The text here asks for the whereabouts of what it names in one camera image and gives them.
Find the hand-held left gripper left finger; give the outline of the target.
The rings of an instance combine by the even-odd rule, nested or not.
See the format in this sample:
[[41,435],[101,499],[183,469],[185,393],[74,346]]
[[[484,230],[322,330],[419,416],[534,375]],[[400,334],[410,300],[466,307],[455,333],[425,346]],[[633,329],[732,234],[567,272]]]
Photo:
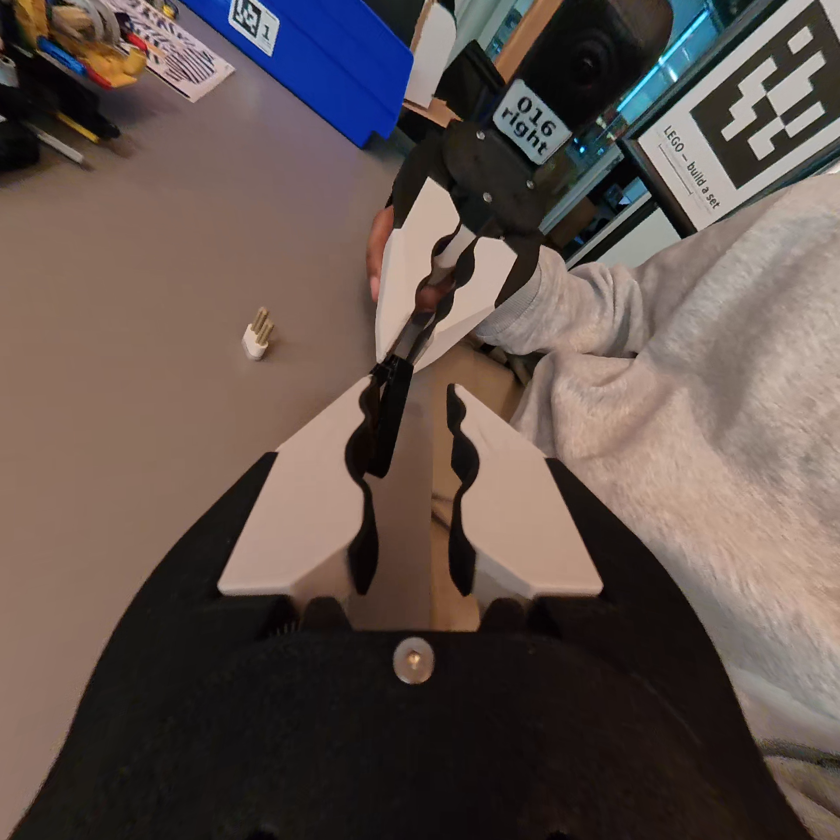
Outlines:
[[222,595],[346,601],[368,591],[378,538],[364,473],[378,394],[362,377],[276,449],[218,580]]

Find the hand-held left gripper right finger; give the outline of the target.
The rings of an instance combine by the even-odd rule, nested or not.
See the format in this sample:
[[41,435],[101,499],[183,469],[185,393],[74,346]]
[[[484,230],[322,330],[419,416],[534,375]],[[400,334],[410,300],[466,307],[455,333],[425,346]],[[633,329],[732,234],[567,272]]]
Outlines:
[[447,388],[459,486],[450,577],[478,601],[598,596],[603,582],[540,449],[460,384]]

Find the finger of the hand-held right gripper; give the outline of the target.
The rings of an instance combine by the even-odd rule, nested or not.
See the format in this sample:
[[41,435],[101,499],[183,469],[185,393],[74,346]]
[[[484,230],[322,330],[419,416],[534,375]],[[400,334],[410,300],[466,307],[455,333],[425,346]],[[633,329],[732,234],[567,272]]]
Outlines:
[[409,351],[414,372],[438,360],[495,310],[517,259],[506,241],[489,237],[477,238],[458,257],[453,289],[438,304],[431,325]]
[[409,323],[417,289],[433,270],[436,247],[458,232],[460,219],[448,191],[428,177],[405,219],[396,217],[386,242],[374,320],[376,362],[383,364]]

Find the black lego beam piece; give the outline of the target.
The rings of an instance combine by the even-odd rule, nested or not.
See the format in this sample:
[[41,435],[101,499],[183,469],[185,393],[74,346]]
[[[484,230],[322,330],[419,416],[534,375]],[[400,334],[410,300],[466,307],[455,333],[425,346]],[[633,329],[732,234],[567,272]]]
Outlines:
[[415,311],[397,338],[392,351],[373,369],[380,387],[380,401],[375,422],[374,452],[367,472],[384,478],[390,470],[401,428],[414,364],[424,351],[434,326],[431,311]]

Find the person's right forearm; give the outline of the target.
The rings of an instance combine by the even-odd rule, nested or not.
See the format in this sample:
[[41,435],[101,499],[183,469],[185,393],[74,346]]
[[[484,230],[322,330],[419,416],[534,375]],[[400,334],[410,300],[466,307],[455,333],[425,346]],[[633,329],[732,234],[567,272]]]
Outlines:
[[838,174],[809,177],[637,267],[568,268],[541,248],[532,277],[477,329],[540,353],[512,420],[523,434],[580,419],[630,424],[698,392],[713,426],[741,414],[811,421],[838,405]]

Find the small white lego connector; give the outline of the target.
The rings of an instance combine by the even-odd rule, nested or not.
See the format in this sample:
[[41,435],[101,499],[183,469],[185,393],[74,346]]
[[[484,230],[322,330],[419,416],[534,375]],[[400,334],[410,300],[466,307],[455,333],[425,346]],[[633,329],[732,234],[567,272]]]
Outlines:
[[261,307],[245,329],[241,344],[251,361],[261,361],[268,351],[275,323],[267,308]]

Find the multicoloured lego assembly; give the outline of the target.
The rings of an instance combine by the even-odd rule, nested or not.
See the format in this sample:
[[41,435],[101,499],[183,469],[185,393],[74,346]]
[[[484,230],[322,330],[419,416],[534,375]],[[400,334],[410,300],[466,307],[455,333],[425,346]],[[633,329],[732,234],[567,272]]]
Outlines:
[[2,175],[38,164],[42,147],[88,168],[85,155],[43,123],[52,119],[93,144],[118,140],[97,90],[132,86],[147,59],[128,15],[104,2],[2,1]]

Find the person's right hand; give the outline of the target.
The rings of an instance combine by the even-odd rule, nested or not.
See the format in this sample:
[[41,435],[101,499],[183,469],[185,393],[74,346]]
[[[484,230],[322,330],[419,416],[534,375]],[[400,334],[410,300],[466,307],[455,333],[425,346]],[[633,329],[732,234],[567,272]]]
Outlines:
[[[373,218],[365,250],[366,276],[371,288],[371,298],[378,304],[382,279],[385,245],[394,225],[394,207],[388,204]],[[442,279],[436,285],[425,285],[416,290],[415,311],[435,312],[443,300],[455,288],[451,277]]]

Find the white box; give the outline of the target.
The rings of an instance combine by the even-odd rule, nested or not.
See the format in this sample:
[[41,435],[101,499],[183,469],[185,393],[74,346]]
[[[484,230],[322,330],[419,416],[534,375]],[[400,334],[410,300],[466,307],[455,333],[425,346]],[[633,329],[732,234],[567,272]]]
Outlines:
[[425,1],[414,26],[410,50],[413,67],[404,104],[427,109],[444,75],[455,46],[457,21],[454,1]]

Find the person's grey sweatshirt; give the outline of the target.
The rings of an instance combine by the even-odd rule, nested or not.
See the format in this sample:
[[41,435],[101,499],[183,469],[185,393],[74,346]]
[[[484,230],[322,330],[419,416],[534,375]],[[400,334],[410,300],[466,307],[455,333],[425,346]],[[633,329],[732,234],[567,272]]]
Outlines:
[[783,793],[838,838],[837,363],[544,350],[518,430],[673,577]]

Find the blue plastic bin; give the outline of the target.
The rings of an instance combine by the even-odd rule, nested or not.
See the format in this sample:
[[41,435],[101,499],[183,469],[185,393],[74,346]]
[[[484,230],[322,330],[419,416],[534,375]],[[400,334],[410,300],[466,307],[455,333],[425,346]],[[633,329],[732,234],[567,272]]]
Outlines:
[[184,1],[359,148],[387,140],[413,54],[361,1]]

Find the printed marker sign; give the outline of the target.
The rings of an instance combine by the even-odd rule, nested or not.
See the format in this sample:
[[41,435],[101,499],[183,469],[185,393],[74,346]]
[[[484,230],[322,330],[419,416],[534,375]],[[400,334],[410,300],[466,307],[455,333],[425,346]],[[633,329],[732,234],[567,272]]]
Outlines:
[[680,235],[837,158],[838,23],[838,2],[768,4],[622,141]]

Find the zebra sticker sheet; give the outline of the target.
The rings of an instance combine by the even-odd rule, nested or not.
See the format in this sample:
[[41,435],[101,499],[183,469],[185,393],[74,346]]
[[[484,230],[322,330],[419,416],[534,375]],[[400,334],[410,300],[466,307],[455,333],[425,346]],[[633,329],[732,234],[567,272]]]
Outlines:
[[106,1],[141,42],[146,69],[189,102],[198,102],[235,73],[224,58],[189,34],[162,6],[143,1]]

